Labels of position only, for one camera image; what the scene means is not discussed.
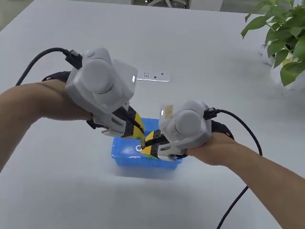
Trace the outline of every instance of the human hand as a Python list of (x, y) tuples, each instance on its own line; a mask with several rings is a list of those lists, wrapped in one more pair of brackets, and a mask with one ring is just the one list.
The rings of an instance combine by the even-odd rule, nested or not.
[(65, 83), (48, 80), (35, 83), (40, 117), (55, 120), (90, 120), (92, 114), (78, 107), (65, 92)]
[(238, 150), (240, 145), (226, 134), (213, 133), (206, 144), (195, 149), (188, 149), (187, 154), (212, 165), (223, 165), (230, 153)]

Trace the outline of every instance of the blue plastic container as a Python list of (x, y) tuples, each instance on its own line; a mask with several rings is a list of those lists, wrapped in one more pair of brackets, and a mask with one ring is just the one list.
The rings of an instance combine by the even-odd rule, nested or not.
[[(143, 118), (142, 121), (145, 126), (145, 136), (151, 131), (159, 129), (158, 119)], [(112, 144), (111, 156), (119, 166), (175, 169), (182, 162), (182, 159), (172, 162), (150, 158), (138, 152), (136, 147), (141, 147), (139, 140), (115, 137)]]

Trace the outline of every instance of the floor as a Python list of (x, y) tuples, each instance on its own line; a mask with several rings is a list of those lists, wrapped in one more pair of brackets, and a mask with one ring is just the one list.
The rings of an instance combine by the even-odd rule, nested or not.
[[(0, 31), (32, 1), (33, 0), (0, 0)], [(259, 2), (259, 0), (224, 0), (221, 11), (252, 12), (254, 11), (254, 6), (257, 4), (257, 2)]]

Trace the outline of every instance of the white electrical outlet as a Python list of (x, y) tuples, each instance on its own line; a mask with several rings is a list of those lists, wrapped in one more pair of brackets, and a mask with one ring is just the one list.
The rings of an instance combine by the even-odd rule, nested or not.
[(172, 81), (172, 77), (169, 72), (138, 69), (137, 80), (170, 83)]

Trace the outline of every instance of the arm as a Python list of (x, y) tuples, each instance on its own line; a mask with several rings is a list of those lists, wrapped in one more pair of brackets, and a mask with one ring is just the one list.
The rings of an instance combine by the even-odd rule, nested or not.
[(0, 95), (0, 171), (30, 126), (41, 117), (88, 120), (64, 92), (65, 83), (51, 80), (13, 87)]
[(305, 179), (259, 156), (226, 135), (188, 153), (211, 165), (236, 173), (254, 192), (283, 229), (305, 228)]

